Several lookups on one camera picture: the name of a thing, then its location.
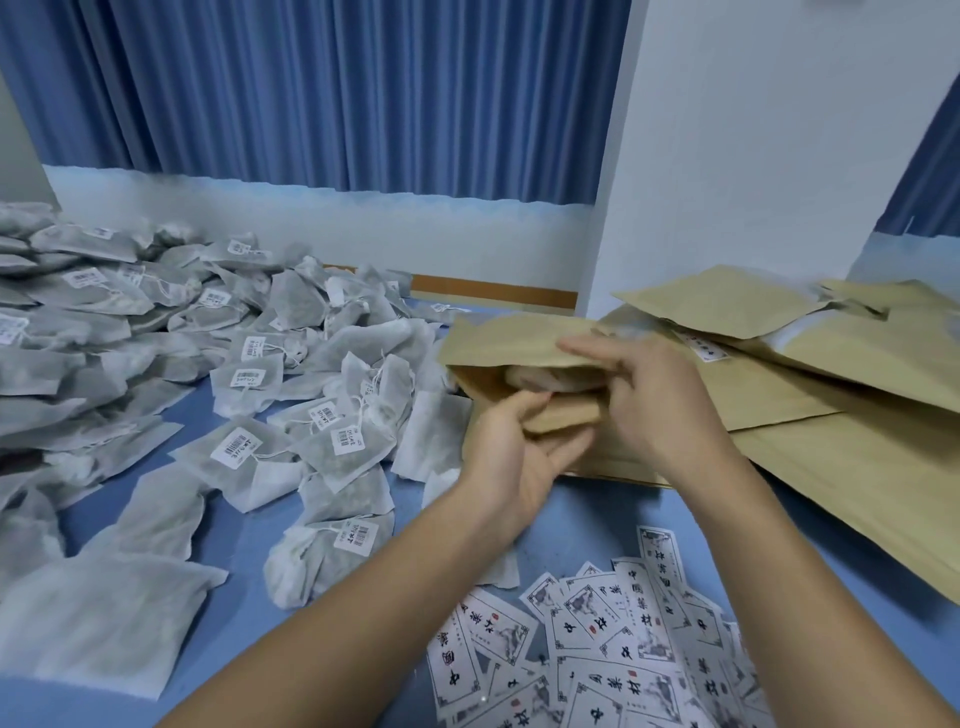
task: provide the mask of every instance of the white sticker on bag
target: white sticker on bag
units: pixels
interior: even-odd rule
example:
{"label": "white sticker on bag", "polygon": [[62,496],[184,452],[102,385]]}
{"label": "white sticker on bag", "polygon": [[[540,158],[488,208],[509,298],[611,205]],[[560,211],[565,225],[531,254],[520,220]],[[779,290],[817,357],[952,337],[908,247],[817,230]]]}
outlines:
{"label": "white sticker on bag", "polygon": [[230,380],[231,387],[259,387],[263,382],[263,377],[267,375],[266,369],[238,369],[233,373],[233,379]]}
{"label": "white sticker on bag", "polygon": [[60,276],[73,288],[86,288],[88,285],[100,285],[107,282],[107,277],[99,268],[83,268],[79,271],[70,271]]}
{"label": "white sticker on bag", "polygon": [[127,263],[121,265],[117,268],[117,276],[125,280],[130,285],[139,286],[140,281],[143,280],[143,274],[146,271],[146,266],[143,265],[129,265]]}
{"label": "white sticker on bag", "polygon": [[207,288],[197,299],[197,303],[199,305],[205,305],[207,308],[223,308],[230,303],[230,294],[227,291]]}
{"label": "white sticker on bag", "polygon": [[340,529],[333,542],[334,548],[343,551],[352,551],[361,556],[370,556],[373,551],[373,541],[380,526],[363,519],[350,519]]}
{"label": "white sticker on bag", "polygon": [[235,471],[247,458],[263,445],[263,440],[250,434],[243,427],[236,427],[224,441],[210,453],[210,459],[226,465]]}
{"label": "white sticker on bag", "polygon": [[113,231],[107,228],[84,228],[84,232],[101,240],[110,240],[113,237]]}
{"label": "white sticker on bag", "polygon": [[248,336],[240,352],[240,361],[250,361],[263,356],[263,346],[267,343],[266,336]]}
{"label": "white sticker on bag", "polygon": [[686,331],[674,331],[677,338],[683,341],[704,361],[719,361],[730,355],[708,339],[701,338]]}
{"label": "white sticker on bag", "polygon": [[306,413],[320,429],[324,429],[328,425],[333,425],[333,423],[343,417],[337,414],[337,410],[333,406],[333,400],[322,401],[316,407],[308,409]]}
{"label": "white sticker on bag", "polygon": [[8,347],[30,325],[30,319],[0,313],[0,346]]}
{"label": "white sticker on bag", "polygon": [[360,425],[335,429],[330,433],[330,439],[333,440],[334,455],[346,455],[348,452],[357,452],[366,447],[363,435],[360,434]]}
{"label": "white sticker on bag", "polygon": [[230,240],[227,243],[227,252],[231,255],[247,255],[253,247],[247,243],[241,243],[239,240]]}

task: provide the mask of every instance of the hand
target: hand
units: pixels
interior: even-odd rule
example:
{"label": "hand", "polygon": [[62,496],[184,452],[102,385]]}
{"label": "hand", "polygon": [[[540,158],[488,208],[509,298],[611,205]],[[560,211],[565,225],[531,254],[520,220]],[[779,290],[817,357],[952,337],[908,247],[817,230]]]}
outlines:
{"label": "hand", "polygon": [[592,426],[572,427],[537,439],[520,423],[550,401],[549,392],[517,392],[484,412],[468,443],[460,483],[479,502],[493,504],[512,542],[533,522],[557,475],[593,442]]}
{"label": "hand", "polygon": [[618,372],[610,377],[610,414],[620,436],[681,495],[718,462],[743,461],[697,368],[669,342],[569,336],[557,347]]}

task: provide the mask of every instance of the right hand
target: right hand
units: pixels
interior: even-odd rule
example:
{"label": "right hand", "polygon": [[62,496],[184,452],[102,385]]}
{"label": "right hand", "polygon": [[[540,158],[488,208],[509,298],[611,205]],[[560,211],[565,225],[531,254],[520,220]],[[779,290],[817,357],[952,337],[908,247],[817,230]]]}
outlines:
{"label": "right hand", "polygon": [[682,491],[720,463],[744,462],[697,368],[658,336],[567,336],[564,352],[595,359],[610,376],[610,414],[624,442]]}

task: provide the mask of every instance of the paper bag flap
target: paper bag flap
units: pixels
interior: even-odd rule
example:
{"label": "paper bag flap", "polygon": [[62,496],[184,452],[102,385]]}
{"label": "paper bag flap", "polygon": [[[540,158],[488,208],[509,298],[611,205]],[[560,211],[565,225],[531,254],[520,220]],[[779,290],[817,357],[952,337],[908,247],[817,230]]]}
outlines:
{"label": "paper bag flap", "polygon": [[731,265],[614,295],[657,318],[736,339],[762,336],[828,304],[815,286]]}

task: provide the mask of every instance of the white wall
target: white wall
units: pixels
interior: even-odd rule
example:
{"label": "white wall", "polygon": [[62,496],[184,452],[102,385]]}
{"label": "white wall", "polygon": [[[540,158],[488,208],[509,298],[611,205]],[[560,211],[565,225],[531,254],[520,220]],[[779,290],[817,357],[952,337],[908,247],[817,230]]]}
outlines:
{"label": "white wall", "polygon": [[621,139],[604,157],[612,184],[595,207],[578,312],[600,316],[612,291],[720,262],[844,277],[960,71],[960,3],[644,10],[628,28],[642,38],[616,91],[626,108],[610,134]]}
{"label": "white wall", "polygon": [[64,214],[129,228],[181,220],[212,237],[253,231],[264,248],[311,243],[325,263],[575,291],[588,206],[335,192],[237,180],[46,167]]}

